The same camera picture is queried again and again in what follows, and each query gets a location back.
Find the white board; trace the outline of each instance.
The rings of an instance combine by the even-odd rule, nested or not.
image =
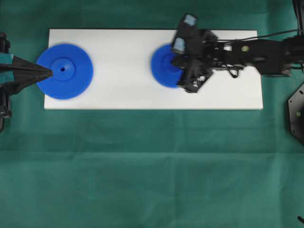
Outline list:
[[[221,39],[256,36],[256,31],[213,31]],[[91,57],[94,76],[80,96],[56,100],[46,109],[262,109],[261,76],[246,67],[233,79],[216,71],[197,94],[158,84],[150,70],[153,52],[170,43],[174,30],[51,29],[49,46],[71,43]]]

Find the blue plastic gear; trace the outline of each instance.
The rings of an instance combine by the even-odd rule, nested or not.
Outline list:
[[[155,80],[166,87],[177,88],[183,71],[171,64],[177,54],[171,50],[171,45],[164,45],[157,49],[151,59],[151,71]]]
[[[70,99],[83,93],[93,78],[93,64],[89,55],[72,44],[58,44],[45,50],[37,64],[53,71],[53,77],[37,85],[42,92],[55,99]]]

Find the wire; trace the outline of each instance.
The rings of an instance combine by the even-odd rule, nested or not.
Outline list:
[[[300,67],[295,67],[295,66],[293,66],[292,69],[301,70],[301,69],[304,69],[304,67],[303,67],[303,66],[300,66]]]
[[[244,41],[244,40],[249,40],[249,39],[273,37],[273,36],[277,36],[277,35],[281,35],[281,34],[285,34],[285,33],[290,33],[290,32],[304,32],[304,30],[293,29],[293,30],[288,30],[288,31],[283,31],[283,32],[271,33],[271,34],[263,35],[263,36],[248,37],[248,38],[244,38],[244,39],[218,39],[218,40],[214,40],[214,42],[226,41],[225,43],[233,43],[233,42],[236,42],[236,41]]]

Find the green table surface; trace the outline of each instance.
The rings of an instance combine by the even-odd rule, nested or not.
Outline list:
[[[173,29],[186,12],[200,28],[297,28],[291,0],[1,0],[0,30],[35,62],[49,29]],[[47,111],[30,86],[0,135],[0,227],[303,227],[286,104],[303,81],[262,77],[260,111]]]

